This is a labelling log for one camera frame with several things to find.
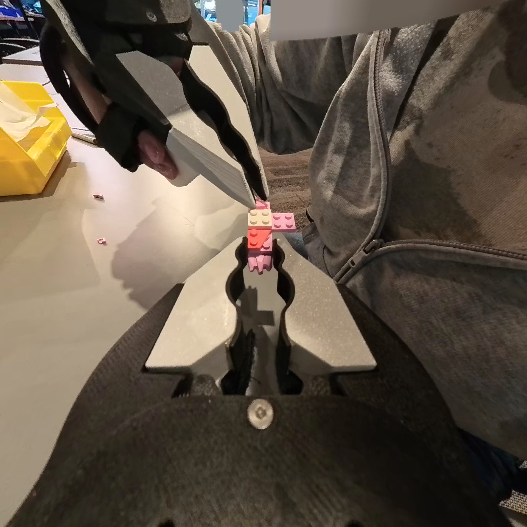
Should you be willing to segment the shallow yellow plastic bin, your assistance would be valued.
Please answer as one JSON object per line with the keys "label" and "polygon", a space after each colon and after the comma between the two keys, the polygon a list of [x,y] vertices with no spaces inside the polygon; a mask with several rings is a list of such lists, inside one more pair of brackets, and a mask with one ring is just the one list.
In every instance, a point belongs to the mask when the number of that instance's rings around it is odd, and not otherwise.
{"label": "shallow yellow plastic bin", "polygon": [[[2,81],[31,109],[54,102],[39,83]],[[67,149],[71,129],[60,109],[49,109],[46,128],[16,142],[1,128],[1,196],[40,194]]]}

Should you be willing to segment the person's grey hoodie torso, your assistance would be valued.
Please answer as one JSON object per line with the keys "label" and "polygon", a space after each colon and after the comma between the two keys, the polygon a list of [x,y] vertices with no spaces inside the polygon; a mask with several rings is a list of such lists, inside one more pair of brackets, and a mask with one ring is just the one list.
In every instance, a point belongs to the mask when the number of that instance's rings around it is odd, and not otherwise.
{"label": "person's grey hoodie torso", "polygon": [[526,461],[526,1],[320,44],[314,263]]}

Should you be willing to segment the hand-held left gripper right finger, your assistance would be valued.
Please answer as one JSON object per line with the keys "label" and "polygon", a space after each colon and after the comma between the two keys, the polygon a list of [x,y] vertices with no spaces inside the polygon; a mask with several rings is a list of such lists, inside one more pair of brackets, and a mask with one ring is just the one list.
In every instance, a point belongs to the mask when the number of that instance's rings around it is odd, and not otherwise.
{"label": "hand-held left gripper right finger", "polygon": [[310,378],[376,368],[368,344],[335,282],[287,241],[274,241],[280,315],[278,378]]}

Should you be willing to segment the person's right forearm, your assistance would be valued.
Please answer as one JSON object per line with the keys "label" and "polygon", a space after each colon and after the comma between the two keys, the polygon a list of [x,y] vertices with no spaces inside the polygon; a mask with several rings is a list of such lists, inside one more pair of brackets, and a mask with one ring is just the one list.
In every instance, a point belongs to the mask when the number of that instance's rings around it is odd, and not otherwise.
{"label": "person's right forearm", "polygon": [[207,37],[222,65],[241,91],[257,144],[276,154],[312,148],[326,108],[310,101],[307,72],[294,72],[304,52],[294,51],[292,42],[281,46],[269,38],[269,16],[234,32],[206,22]]}

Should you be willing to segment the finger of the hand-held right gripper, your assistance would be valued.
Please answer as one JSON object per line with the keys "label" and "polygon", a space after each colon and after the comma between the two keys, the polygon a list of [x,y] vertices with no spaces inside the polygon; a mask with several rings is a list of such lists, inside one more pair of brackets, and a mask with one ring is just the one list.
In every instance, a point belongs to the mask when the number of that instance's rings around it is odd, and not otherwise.
{"label": "finger of the hand-held right gripper", "polygon": [[181,69],[190,107],[216,132],[224,151],[236,161],[254,199],[269,190],[247,105],[220,61],[206,44],[195,44]]}
{"label": "finger of the hand-held right gripper", "polygon": [[166,149],[179,170],[172,183],[186,186],[202,175],[235,201],[255,207],[257,199],[248,193],[240,165],[221,147],[214,129],[190,107],[181,71],[177,75],[168,64],[138,51],[118,54],[117,59],[134,89],[132,105],[148,119],[152,132],[166,139]]}

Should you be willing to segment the person's right hand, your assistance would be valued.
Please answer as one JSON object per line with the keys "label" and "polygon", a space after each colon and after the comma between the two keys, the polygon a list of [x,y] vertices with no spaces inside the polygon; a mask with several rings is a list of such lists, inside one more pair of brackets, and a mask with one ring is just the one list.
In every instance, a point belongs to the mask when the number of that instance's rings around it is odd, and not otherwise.
{"label": "person's right hand", "polygon": [[[74,82],[91,115],[97,123],[100,123],[110,105],[110,100],[96,90],[82,75],[77,76]],[[165,178],[174,180],[178,176],[178,168],[170,158],[166,147],[151,132],[142,131],[139,134],[138,152],[143,164]]]}

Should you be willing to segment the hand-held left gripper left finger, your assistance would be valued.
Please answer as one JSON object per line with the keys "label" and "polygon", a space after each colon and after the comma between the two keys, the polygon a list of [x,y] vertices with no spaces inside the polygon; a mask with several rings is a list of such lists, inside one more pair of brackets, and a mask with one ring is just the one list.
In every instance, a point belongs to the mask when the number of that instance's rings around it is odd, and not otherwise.
{"label": "hand-held left gripper left finger", "polygon": [[245,290],[247,238],[192,274],[145,362],[149,372],[225,376],[241,370],[244,332],[237,300]]}

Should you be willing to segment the white printed paper sheet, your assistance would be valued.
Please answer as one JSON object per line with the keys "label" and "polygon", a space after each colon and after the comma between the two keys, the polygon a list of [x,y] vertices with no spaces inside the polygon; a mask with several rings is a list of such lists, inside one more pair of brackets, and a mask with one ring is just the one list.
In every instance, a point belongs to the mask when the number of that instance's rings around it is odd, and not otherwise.
{"label": "white printed paper sheet", "polygon": [[26,138],[35,128],[46,128],[50,121],[44,114],[56,103],[31,109],[5,83],[1,82],[1,128],[16,142]]}

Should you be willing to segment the red and pink plate assembly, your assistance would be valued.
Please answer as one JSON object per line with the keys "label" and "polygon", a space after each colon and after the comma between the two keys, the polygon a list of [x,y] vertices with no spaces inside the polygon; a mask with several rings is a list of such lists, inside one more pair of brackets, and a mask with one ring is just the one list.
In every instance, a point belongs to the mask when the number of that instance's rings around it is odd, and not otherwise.
{"label": "red and pink plate assembly", "polygon": [[248,268],[262,275],[273,267],[273,234],[295,232],[296,220],[292,212],[272,212],[270,202],[257,199],[247,228]]}

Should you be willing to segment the person's blue jeans leg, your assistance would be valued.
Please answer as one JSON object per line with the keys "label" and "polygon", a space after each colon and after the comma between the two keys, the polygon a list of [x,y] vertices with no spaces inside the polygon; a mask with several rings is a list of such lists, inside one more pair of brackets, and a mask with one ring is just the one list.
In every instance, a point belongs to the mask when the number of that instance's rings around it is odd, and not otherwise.
{"label": "person's blue jeans leg", "polygon": [[459,429],[472,465],[491,496],[501,502],[511,497],[512,492],[526,494],[526,469],[514,455]]}

